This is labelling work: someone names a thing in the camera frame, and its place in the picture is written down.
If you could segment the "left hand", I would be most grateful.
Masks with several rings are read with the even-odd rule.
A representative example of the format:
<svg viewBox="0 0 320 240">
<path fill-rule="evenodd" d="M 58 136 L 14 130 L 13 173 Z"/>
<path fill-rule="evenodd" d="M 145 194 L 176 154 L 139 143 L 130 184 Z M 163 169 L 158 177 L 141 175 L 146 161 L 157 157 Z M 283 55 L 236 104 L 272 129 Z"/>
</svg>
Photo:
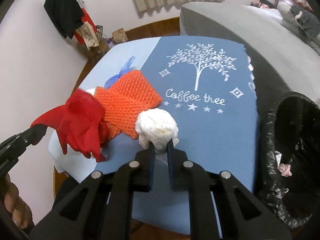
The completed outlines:
<svg viewBox="0 0 320 240">
<path fill-rule="evenodd" d="M 15 225 L 22 230 L 33 228 L 32 211 L 29 205 L 19 196 L 19 190 L 11 181 L 9 174 L 1 179 L 1 195 L 3 196 L 3 204 Z"/>
</svg>

